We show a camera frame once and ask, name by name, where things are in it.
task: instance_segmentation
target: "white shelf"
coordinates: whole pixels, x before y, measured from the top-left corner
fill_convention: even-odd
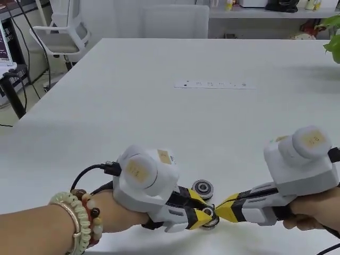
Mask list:
[[[264,8],[243,8],[234,6],[231,11],[224,9],[210,9],[212,19],[323,19],[340,14],[338,9],[321,8],[308,11],[300,8],[295,13],[267,11]]]

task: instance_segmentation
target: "beaded bracelet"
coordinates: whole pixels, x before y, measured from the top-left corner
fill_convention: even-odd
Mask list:
[[[76,214],[76,217],[78,219],[78,223],[80,225],[80,240],[78,244],[74,244],[73,247],[76,249],[73,249],[68,254],[72,255],[81,255],[85,252],[87,247],[90,244],[91,240],[91,229],[90,229],[90,221],[89,216],[87,214],[86,208],[82,205],[81,200],[79,200],[76,196],[74,196],[71,193],[68,192],[60,192],[56,195],[54,195],[49,204],[54,203],[64,203],[66,205],[69,205],[72,207],[74,213]]]
[[[99,240],[103,235],[103,223],[100,217],[100,210],[96,207],[96,202],[91,199],[92,196],[86,193],[85,190],[72,190],[71,192],[82,201],[82,204],[88,213],[91,222],[90,228],[92,229],[88,248],[93,247],[99,243]]]

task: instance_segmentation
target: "gold bangle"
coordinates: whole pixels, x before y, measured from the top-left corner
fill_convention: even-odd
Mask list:
[[[80,224],[77,219],[77,216],[75,215],[75,212],[66,204],[64,204],[64,201],[61,202],[51,202],[50,205],[56,205],[64,208],[64,210],[67,211],[67,213],[71,216],[74,226],[75,226],[75,233],[72,235],[73,237],[73,249],[69,251],[67,254],[74,255],[74,253],[77,251],[78,244],[79,244],[79,238],[81,237],[80,232]]]

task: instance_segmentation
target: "power strip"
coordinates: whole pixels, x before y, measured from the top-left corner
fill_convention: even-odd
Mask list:
[[[232,83],[226,81],[179,81],[175,88],[181,89],[255,89],[245,82]]]

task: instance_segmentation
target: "hand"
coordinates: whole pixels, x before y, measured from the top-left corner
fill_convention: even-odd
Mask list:
[[[147,214],[129,211],[113,199],[113,191],[105,190],[93,196],[100,209],[105,233],[121,232],[134,225],[145,224],[149,220]]]
[[[340,232],[340,188],[295,199],[290,204],[294,218],[285,220],[287,229],[323,229],[323,225]]]

